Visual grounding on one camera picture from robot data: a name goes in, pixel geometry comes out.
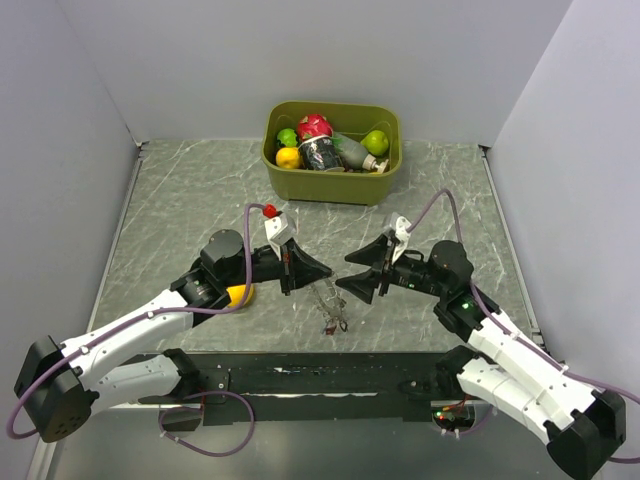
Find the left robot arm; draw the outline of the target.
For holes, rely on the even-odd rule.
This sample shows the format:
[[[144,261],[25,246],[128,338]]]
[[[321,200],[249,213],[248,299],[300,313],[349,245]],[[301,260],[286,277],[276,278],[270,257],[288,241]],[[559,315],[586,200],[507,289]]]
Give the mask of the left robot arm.
[[[249,251],[238,232],[220,230],[190,269],[146,305],[80,337],[34,342],[14,391],[35,434],[47,443],[121,403],[147,397],[185,402],[197,392],[200,373],[184,351],[169,349],[142,362],[133,357],[227,307],[231,286],[277,281],[289,294],[331,274],[292,238]]]

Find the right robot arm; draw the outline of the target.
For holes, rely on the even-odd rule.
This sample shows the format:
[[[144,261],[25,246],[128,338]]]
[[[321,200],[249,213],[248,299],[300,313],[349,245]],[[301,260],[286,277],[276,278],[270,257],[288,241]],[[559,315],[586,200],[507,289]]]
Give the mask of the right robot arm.
[[[345,257],[366,271],[337,280],[365,303],[390,286],[433,295],[440,323],[463,345],[442,357],[437,387],[448,398],[482,399],[526,427],[573,479],[591,479],[626,440],[626,403],[607,388],[577,380],[522,334],[472,282],[464,246],[437,242],[430,255],[405,250],[391,234]]]

